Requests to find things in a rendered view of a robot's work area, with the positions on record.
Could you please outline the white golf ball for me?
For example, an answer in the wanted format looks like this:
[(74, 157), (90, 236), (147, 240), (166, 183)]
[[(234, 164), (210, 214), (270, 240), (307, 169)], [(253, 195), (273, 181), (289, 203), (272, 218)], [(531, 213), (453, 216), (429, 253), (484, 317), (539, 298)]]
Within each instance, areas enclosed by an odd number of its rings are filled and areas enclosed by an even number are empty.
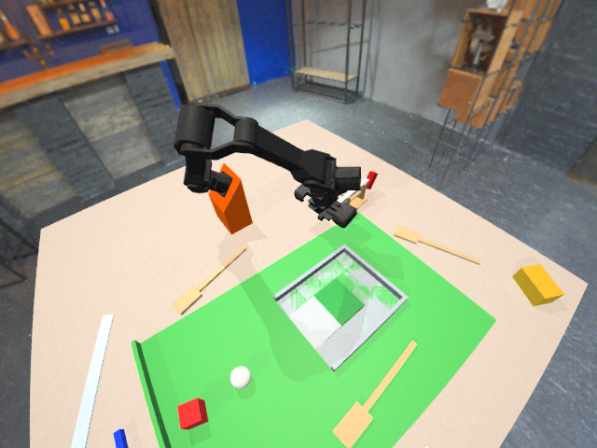
[(230, 376), (230, 382), (235, 388), (243, 389), (249, 385), (251, 378), (249, 370), (245, 366), (240, 366), (233, 369)]

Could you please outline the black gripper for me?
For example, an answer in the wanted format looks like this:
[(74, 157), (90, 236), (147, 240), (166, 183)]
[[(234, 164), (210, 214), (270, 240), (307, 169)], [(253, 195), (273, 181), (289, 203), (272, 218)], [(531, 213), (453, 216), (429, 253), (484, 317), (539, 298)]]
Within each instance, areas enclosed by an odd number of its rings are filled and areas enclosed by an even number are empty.
[(311, 198), (308, 200), (308, 207), (314, 212), (322, 215), (326, 220), (333, 220), (335, 224), (342, 228), (346, 228), (350, 222), (357, 215), (357, 208), (354, 206), (344, 203), (340, 204), (339, 201), (334, 201), (333, 190), (329, 190), (325, 194), (314, 194), (310, 191), (310, 188), (304, 187), (301, 184), (294, 192), (295, 198), (300, 202), (304, 201), (304, 198), (308, 195)]

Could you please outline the yellow block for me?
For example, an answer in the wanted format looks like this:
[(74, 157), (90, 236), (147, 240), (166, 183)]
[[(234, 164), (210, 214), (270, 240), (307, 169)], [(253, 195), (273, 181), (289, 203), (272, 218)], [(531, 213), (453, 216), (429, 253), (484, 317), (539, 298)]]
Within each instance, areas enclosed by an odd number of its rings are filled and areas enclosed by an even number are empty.
[(533, 306), (553, 303), (564, 295), (540, 264), (521, 267), (512, 278)]

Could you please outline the green flat mat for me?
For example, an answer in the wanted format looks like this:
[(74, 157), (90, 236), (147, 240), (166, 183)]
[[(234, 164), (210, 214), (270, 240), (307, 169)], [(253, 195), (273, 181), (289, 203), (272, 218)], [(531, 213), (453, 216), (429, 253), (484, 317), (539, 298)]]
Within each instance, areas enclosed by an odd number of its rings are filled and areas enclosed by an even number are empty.
[[(334, 372), (273, 295), (347, 245), (407, 300)], [(351, 448), (393, 448), (466, 362), (495, 318), (357, 212), (141, 343), (172, 448), (347, 448), (333, 433), (417, 343), (368, 410)], [(251, 381), (230, 382), (245, 366)], [(205, 400), (182, 429), (177, 406)]]

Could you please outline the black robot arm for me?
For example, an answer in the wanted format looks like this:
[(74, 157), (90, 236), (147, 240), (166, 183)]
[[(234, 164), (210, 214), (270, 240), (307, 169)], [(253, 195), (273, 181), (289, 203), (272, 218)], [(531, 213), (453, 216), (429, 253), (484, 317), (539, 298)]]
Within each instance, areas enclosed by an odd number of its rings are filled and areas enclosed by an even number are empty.
[[(215, 118), (235, 127), (234, 139), (210, 149)], [(348, 190), (360, 190), (361, 167), (337, 167), (337, 159), (331, 154), (315, 149), (304, 151), (259, 126), (255, 119), (235, 116), (217, 104), (193, 102), (181, 106), (174, 148), (186, 158), (184, 185), (198, 194), (211, 190), (226, 196), (233, 178), (212, 170), (212, 161), (235, 152), (253, 154), (285, 168), (314, 194), (333, 190), (334, 201)]]

